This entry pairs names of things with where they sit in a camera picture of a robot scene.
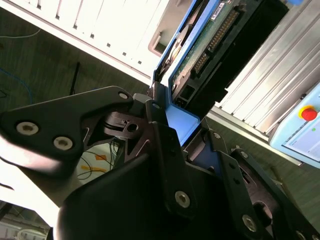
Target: blue cable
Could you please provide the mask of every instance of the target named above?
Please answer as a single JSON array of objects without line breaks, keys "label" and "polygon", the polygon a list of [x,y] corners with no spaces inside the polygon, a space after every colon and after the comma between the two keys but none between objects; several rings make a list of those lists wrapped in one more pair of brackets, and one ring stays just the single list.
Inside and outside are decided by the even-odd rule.
[{"label": "blue cable", "polygon": [[31,90],[30,90],[30,88],[28,87],[28,85],[27,85],[23,80],[21,80],[20,78],[12,75],[10,72],[7,72],[6,70],[2,69],[1,67],[0,67],[0,72],[3,72],[3,73],[6,74],[7,76],[9,76],[9,77],[17,80],[18,82],[20,82],[20,83],[27,89],[27,91],[28,91],[28,93],[29,93],[30,104],[33,103],[33,98],[32,98]]}]

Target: cable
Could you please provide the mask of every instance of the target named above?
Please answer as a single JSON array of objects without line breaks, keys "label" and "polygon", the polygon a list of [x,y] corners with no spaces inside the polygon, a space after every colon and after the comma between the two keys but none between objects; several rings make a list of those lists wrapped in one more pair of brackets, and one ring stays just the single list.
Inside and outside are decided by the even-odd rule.
[{"label": "cable", "polygon": [[75,71],[74,71],[74,75],[73,75],[73,79],[72,79],[72,83],[71,83],[69,96],[74,95],[76,93],[75,92],[75,86],[76,86],[76,81],[77,81],[79,68],[80,68],[80,62],[77,62],[76,63],[76,67],[75,67]]},{"label": "cable", "polygon": [[13,214],[14,216],[16,216],[16,217],[21,216],[23,219],[26,219],[26,218],[22,215],[22,212],[23,212],[24,210],[26,210],[25,208],[23,208],[21,211],[18,211],[18,210],[13,206],[12,209],[14,209],[14,210],[17,212],[16,215]]},{"label": "cable", "polygon": [[4,98],[6,98],[7,96],[8,96],[8,94],[6,94],[4,91],[2,91],[1,89],[0,89],[0,93],[2,93],[3,95],[1,95],[0,96],[0,99],[4,99]]},{"label": "cable", "polygon": [[[83,172],[83,173],[80,173],[80,174],[78,174],[77,175],[77,177],[79,177],[79,176],[81,176],[81,175],[84,175],[84,174],[88,174],[88,173],[90,173],[90,174],[92,174],[92,172],[101,172],[101,173],[106,173],[105,171],[101,171],[101,170],[91,170],[91,171],[86,171],[86,172]],[[86,177],[86,178],[78,178],[79,180],[86,180],[86,179],[88,179],[89,177]]]},{"label": "cable", "polygon": [[92,171],[93,171],[93,170],[92,170],[92,168],[91,168],[90,164],[87,162],[87,160],[85,160],[83,157],[81,157],[81,159],[82,159],[83,161],[85,161],[85,163],[88,165],[89,170],[90,170],[90,171],[89,171],[89,173],[90,173],[90,174],[89,174],[89,176],[88,176],[88,177],[86,177],[86,178],[83,178],[83,179],[79,179],[79,178],[78,178],[78,179],[79,179],[79,180],[86,180],[86,179],[88,179],[88,178],[90,178],[90,177],[91,177],[91,175],[92,175]]},{"label": "cable", "polygon": [[110,151],[110,162],[112,163],[112,159],[113,159],[113,153],[112,153],[112,150],[111,150],[111,144],[112,144],[113,141],[109,142],[109,151]]},{"label": "cable", "polygon": [[36,31],[35,33],[33,33],[31,35],[25,35],[25,36],[0,36],[0,39],[25,39],[25,38],[30,38],[30,37],[33,37],[34,35],[37,35],[40,31],[41,31],[41,29],[39,28],[38,31]]},{"label": "cable", "polygon": [[30,90],[30,88],[28,87],[28,85],[27,85],[23,80],[21,80],[20,78],[18,78],[18,77],[16,77],[16,76],[12,75],[10,72],[8,72],[8,71],[6,71],[6,70],[2,69],[1,67],[0,67],[0,72],[3,72],[3,73],[4,73],[4,74],[6,74],[7,76],[9,76],[9,77],[11,77],[11,78],[13,78],[13,79],[17,80],[18,82],[20,82],[20,83],[21,83],[21,84],[22,84],[22,85],[27,89],[27,91],[28,91],[28,93],[29,93],[29,97],[30,97],[30,104],[32,104],[32,103],[33,103],[31,90]]}]

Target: blue plastic holder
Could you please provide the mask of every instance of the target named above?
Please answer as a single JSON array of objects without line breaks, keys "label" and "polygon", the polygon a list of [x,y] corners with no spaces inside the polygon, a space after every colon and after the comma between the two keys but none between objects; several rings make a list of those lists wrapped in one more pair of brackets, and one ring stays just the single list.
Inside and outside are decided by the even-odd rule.
[{"label": "blue plastic holder", "polygon": [[[165,56],[167,53],[170,51],[172,45],[175,42],[177,34],[182,30],[182,27],[184,25],[184,22],[187,20],[190,12],[192,11],[193,7],[196,4],[196,0],[193,0],[191,3],[186,15],[184,16],[181,24],[179,25],[177,31],[175,32],[174,36],[170,40],[170,43],[166,47],[164,53],[162,54],[162,58],[153,72],[153,81],[155,80],[156,77],[156,71],[158,68],[161,67],[162,61],[164,61]],[[196,22],[195,26],[193,27],[191,33],[189,34],[188,38],[186,39],[183,47],[181,48],[178,56],[176,59],[173,61],[172,65],[170,68],[167,70],[167,72],[164,74],[161,83],[166,86],[166,117],[168,120],[168,124],[171,128],[174,128],[177,132],[180,144],[183,145],[186,140],[190,137],[190,135],[196,130],[196,128],[199,126],[201,123],[201,119],[184,110],[183,108],[175,105],[172,102],[172,78],[177,72],[179,66],[187,56],[189,50],[192,48],[193,44],[195,43],[196,39],[206,26],[207,22],[209,21],[210,17],[214,13],[215,9],[217,8],[219,4],[219,0],[210,0],[208,4],[206,5],[205,9],[203,10],[201,16],[199,17],[198,21]]]},{"label": "blue plastic holder", "polygon": [[304,0],[288,0],[289,3],[293,5],[300,5],[303,3]]}]

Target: label sticker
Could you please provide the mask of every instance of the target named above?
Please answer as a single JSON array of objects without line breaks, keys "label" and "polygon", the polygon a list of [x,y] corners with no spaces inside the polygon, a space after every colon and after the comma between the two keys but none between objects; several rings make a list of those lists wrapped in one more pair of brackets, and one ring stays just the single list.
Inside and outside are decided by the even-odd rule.
[{"label": "label sticker", "polygon": [[217,7],[217,9],[215,10],[215,12],[213,13],[211,20],[215,20],[217,18],[217,16],[219,15],[221,9],[224,7],[225,3],[222,2],[220,3],[220,5]]},{"label": "label sticker", "polygon": [[95,160],[106,160],[107,156],[106,155],[95,155]]}]

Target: hole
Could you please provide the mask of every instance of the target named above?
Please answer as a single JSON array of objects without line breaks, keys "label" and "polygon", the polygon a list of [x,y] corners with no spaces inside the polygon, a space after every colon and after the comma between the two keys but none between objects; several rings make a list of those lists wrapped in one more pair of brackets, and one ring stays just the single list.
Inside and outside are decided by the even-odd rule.
[{"label": "hole", "polygon": [[271,225],[272,213],[264,202],[257,201],[255,204],[253,204],[253,209],[264,228]]},{"label": "hole", "polygon": [[240,167],[240,171],[243,177],[243,180],[246,184],[254,184],[256,185],[256,183],[253,181],[253,179]]},{"label": "hole", "polygon": [[233,181],[234,181],[236,184],[238,184],[238,185],[240,184],[240,182],[239,182],[238,179],[235,179],[235,178],[234,178]]},{"label": "hole", "polygon": [[68,146],[68,142],[66,141],[66,140],[59,140],[58,141],[58,144],[60,145],[60,146]]},{"label": "hole", "polygon": [[157,51],[160,54],[163,54],[165,52],[167,46],[161,44],[160,42],[158,42],[158,44],[155,46],[154,50]]},{"label": "hole", "polygon": [[22,126],[22,129],[24,130],[24,131],[33,131],[34,130],[34,127],[33,126],[29,126],[29,125],[23,125]]},{"label": "hole", "polygon": [[194,92],[195,92],[195,89],[192,86],[187,85],[183,89],[180,96],[186,100],[189,100]]},{"label": "hole", "polygon": [[128,132],[132,133],[132,132],[138,130],[138,128],[139,128],[139,127],[138,127],[137,124],[130,124],[130,125],[127,127],[127,130],[128,130]]},{"label": "hole", "polygon": [[230,168],[232,168],[232,169],[236,169],[236,167],[235,167],[233,164],[231,164],[231,163],[229,163],[229,166],[230,166]]},{"label": "hole", "polygon": [[186,196],[184,196],[184,195],[180,195],[180,196],[179,196],[179,199],[180,199],[183,203],[185,203],[185,202],[187,201]]}]

